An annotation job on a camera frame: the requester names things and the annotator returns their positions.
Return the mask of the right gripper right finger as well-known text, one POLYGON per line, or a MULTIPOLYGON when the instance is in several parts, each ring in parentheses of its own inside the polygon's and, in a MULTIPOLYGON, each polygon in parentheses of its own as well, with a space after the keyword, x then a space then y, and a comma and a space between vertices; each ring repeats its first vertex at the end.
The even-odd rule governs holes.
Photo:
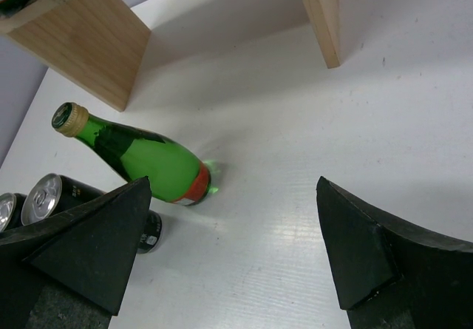
POLYGON ((381 210, 320 177, 319 223, 352 328, 471 328, 472 243, 381 210))

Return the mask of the black can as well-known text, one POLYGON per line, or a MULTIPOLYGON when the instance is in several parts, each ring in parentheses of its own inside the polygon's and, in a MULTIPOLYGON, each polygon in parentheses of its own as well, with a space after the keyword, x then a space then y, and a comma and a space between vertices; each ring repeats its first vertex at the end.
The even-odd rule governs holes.
MULTIPOLYGON (((21 223, 23 225, 37 223, 104 194, 103 191, 70 177, 55 173, 47 174, 33 186, 27 195, 21 210, 21 223)), ((149 210, 137 252, 145 254, 156 248, 161 230, 160 215, 149 210)))
POLYGON ((0 232, 22 227, 21 210, 27 196, 21 193, 4 193, 0 196, 0 232))

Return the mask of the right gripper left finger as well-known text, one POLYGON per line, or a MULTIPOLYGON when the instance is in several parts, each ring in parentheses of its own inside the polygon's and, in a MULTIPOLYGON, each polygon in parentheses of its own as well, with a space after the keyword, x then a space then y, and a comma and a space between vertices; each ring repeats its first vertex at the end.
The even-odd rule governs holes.
POLYGON ((147 177, 1 234, 2 328, 107 328, 151 202, 147 177))

